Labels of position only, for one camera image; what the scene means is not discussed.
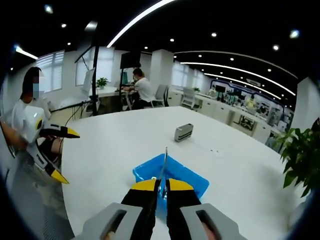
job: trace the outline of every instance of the dark hair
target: dark hair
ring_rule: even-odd
[[[41,71],[41,69],[37,66],[30,67],[28,71],[26,71],[23,78],[20,99],[22,99],[26,93],[33,90],[34,78],[39,77],[39,71]]]
[[[139,77],[142,77],[143,72],[140,68],[136,68],[135,70],[133,70],[133,75],[138,75]]]

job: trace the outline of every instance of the window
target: window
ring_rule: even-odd
[[[35,65],[39,67],[45,77],[41,88],[45,93],[62,89],[62,68],[65,51],[51,53],[39,57]]]
[[[114,48],[100,47],[98,53],[98,62],[96,66],[96,79],[106,78],[111,82],[112,65],[114,61]],[[86,72],[94,66],[95,48],[91,48],[84,56],[76,63],[75,85],[84,84]]]
[[[178,62],[173,64],[171,84],[179,87],[187,86],[189,67]]]

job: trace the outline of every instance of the small gray box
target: small gray box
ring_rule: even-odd
[[[194,126],[189,123],[180,127],[177,127],[174,134],[174,140],[176,142],[181,142],[187,138],[190,138]]]

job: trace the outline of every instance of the white round table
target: white round table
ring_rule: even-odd
[[[191,138],[177,143],[177,127],[194,125]],[[286,235],[288,199],[297,206],[302,189],[282,189],[280,155],[250,136],[189,109],[152,108],[105,114],[70,122],[79,139],[65,139],[63,197],[75,236],[86,220],[120,203],[135,183],[132,169],[168,154],[210,183],[201,201],[234,220],[248,240]],[[156,219],[153,240],[169,240],[166,223]]]

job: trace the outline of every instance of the white pillar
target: white pillar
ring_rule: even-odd
[[[320,117],[319,91],[319,88],[309,77],[298,84],[291,128],[299,128],[303,132],[310,129]]]
[[[157,91],[159,84],[171,85],[173,65],[172,52],[160,49],[152,53],[149,80],[154,92]]]

